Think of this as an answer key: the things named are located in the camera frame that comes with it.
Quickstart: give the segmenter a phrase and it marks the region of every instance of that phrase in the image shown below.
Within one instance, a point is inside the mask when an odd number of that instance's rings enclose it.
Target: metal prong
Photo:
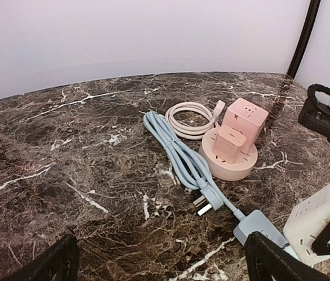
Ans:
[[[204,202],[205,202],[205,197],[204,197],[204,195],[202,195],[194,201],[194,205],[198,208],[201,205],[203,205]]]
[[[212,208],[212,205],[208,204],[205,207],[203,207],[201,210],[199,210],[198,215],[202,216],[204,215],[207,211],[209,211]]]

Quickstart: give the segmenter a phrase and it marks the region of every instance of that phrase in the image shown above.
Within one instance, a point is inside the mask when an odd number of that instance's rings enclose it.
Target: white cable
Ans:
[[[153,111],[147,112],[144,115],[144,126],[165,149],[183,185],[192,190],[200,190],[214,209],[225,204],[237,219],[241,221],[245,218],[240,209],[236,208],[217,187],[207,161],[179,140],[164,116]]]
[[[181,102],[166,111],[165,119],[178,136],[185,139],[202,139],[203,134],[214,128],[214,126],[219,127],[217,119],[224,106],[225,103],[223,101],[218,101],[215,109],[211,112],[207,107],[198,104],[197,102]],[[180,111],[193,111],[199,113],[209,122],[206,125],[198,127],[182,125],[174,118],[174,115]]]

